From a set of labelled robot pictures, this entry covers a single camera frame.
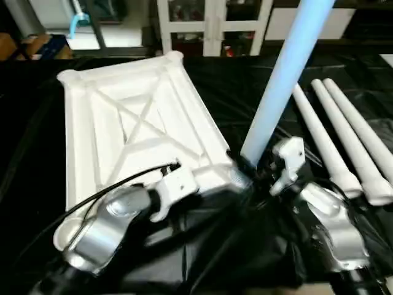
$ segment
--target light blue tube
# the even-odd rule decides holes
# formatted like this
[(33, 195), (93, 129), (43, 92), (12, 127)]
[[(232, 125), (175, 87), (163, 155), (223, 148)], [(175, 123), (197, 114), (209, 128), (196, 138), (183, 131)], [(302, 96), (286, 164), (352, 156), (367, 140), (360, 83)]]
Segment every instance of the light blue tube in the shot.
[(240, 154), (257, 166), (335, 0), (302, 0)]

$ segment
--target black handle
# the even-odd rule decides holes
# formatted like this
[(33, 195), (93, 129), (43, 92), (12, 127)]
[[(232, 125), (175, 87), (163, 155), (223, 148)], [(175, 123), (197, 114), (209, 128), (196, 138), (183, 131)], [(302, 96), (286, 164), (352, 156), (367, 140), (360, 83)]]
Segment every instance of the black handle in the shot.
[(330, 284), (336, 295), (391, 295), (385, 282), (375, 278), (366, 267), (332, 273)]
[(92, 276), (70, 265), (49, 273), (31, 290), (30, 295), (90, 294), (88, 284)]

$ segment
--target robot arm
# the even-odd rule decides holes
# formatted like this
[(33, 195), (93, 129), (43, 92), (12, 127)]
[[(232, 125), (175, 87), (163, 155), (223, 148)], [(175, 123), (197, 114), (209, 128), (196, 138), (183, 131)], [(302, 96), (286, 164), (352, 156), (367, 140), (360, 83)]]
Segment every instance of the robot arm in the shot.
[(303, 149), (299, 137), (286, 139), (273, 148), (284, 168), (270, 193), (274, 196), (290, 189), (298, 195), (293, 212), (309, 233), (313, 254), (321, 260), (336, 294), (390, 294), (369, 271), (363, 237), (352, 224), (341, 197), (313, 182), (296, 185), (298, 170), (305, 163)]
[(88, 294), (88, 284), (112, 261), (132, 224), (164, 220), (172, 205), (198, 189), (192, 172), (180, 167), (154, 187), (123, 186), (106, 194), (96, 214), (82, 223), (63, 250), (64, 266), (39, 282), (31, 294)]

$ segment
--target tube end cap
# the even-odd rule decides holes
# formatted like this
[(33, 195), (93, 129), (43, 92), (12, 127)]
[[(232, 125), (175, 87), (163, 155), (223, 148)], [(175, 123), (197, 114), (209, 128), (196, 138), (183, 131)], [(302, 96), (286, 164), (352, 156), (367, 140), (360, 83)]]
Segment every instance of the tube end cap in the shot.
[(383, 206), (393, 202), (393, 187), (384, 178), (371, 179), (362, 183), (364, 194), (373, 206)]
[(363, 193), (359, 180), (349, 171), (332, 175), (330, 180), (337, 184), (350, 199), (356, 198)]

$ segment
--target black tablecloth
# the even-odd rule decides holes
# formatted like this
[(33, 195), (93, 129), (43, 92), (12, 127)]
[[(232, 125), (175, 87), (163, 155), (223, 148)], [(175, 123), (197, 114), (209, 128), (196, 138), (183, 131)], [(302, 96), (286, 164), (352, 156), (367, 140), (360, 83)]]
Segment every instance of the black tablecloth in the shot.
[[(184, 60), (191, 80), (232, 151), (238, 151), (244, 141), (275, 60), (276, 56)], [(65, 69), (83, 70), (126, 61), (129, 59), (0, 63), (2, 278), (9, 279), (9, 266), (20, 250), (65, 208), (64, 91), (56, 75)], [(353, 170), (329, 120), (312, 91), (308, 91), (313, 79), (326, 77), (341, 87), (393, 151), (393, 69), (377, 55), (313, 55), (300, 79)], [(303, 136), (308, 154), (318, 155), (293, 102), (286, 108), (274, 139), (288, 135)], [(318, 165), (318, 156), (314, 162), (312, 172), (326, 176)], [(324, 279), (320, 270), (309, 269), (307, 255), (302, 253), (295, 232), (281, 217), (277, 204), (243, 214), (238, 208), (226, 206), (228, 200), (236, 198), (228, 195), (204, 200), (199, 210), (177, 221), (178, 226), (188, 227), (206, 219), (211, 211), (224, 212), (184, 246), (167, 245), (165, 251), (161, 248), (131, 255), (129, 261), (123, 261), (126, 267), (121, 275), (107, 274), (106, 287), (101, 291), (187, 294), (195, 288), (296, 286)], [(389, 207), (375, 211), (393, 241)], [(54, 255), (49, 233), (12, 271), (14, 283), (21, 289), (29, 286)]]

